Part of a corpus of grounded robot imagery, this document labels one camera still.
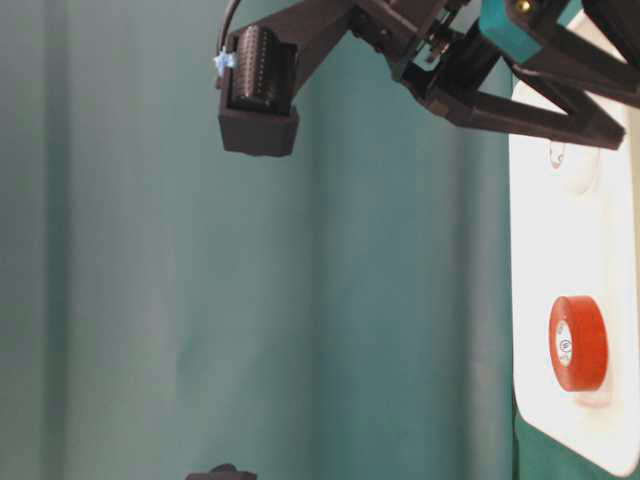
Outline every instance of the blue tape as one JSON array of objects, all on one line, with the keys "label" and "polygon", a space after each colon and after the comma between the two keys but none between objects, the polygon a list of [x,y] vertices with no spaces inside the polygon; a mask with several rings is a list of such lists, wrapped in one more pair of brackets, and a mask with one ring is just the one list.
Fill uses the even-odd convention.
[{"label": "blue tape", "polygon": [[213,61],[215,62],[216,68],[218,69],[218,75],[220,77],[223,77],[225,68],[236,67],[236,54],[227,53],[226,48],[223,48],[222,51],[218,54],[218,56],[213,59]]}]

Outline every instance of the cable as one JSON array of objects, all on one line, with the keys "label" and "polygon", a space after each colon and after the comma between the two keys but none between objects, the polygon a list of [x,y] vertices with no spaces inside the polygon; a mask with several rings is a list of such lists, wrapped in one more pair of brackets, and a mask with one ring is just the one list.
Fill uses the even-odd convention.
[{"label": "cable", "polygon": [[224,17],[222,18],[222,24],[220,25],[220,34],[218,35],[218,52],[221,52],[226,46],[225,42],[227,41],[229,27],[231,26],[231,21],[233,20],[233,16],[235,15],[241,1],[242,0],[229,0],[227,10],[224,12]]}]

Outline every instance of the teal curtain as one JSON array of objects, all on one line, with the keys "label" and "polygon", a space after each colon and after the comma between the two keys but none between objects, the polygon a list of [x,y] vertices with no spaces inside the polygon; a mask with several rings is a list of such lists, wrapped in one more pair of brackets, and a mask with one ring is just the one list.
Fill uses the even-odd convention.
[{"label": "teal curtain", "polygon": [[[616,477],[516,418],[519,480],[614,480]],[[636,470],[629,480],[640,479]]]},{"label": "teal curtain", "polygon": [[348,36],[226,153],[224,3],[3,6],[0,477],[511,478],[506,136]]}]

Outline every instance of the curtain fold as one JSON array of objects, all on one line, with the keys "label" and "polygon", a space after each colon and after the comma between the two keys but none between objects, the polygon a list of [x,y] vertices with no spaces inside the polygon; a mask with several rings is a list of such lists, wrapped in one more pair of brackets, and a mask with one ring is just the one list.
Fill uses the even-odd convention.
[{"label": "curtain fold", "polygon": [[510,478],[506,137],[347,36],[292,158],[226,153],[223,7],[0,19],[0,477]]}]

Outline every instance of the red tape roll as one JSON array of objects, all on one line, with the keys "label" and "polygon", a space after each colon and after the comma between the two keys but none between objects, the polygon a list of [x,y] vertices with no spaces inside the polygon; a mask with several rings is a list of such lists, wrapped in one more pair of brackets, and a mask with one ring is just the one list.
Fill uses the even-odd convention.
[{"label": "red tape roll", "polygon": [[609,361],[607,332],[596,302],[559,297],[551,309],[549,352],[558,383],[568,392],[598,390]]}]

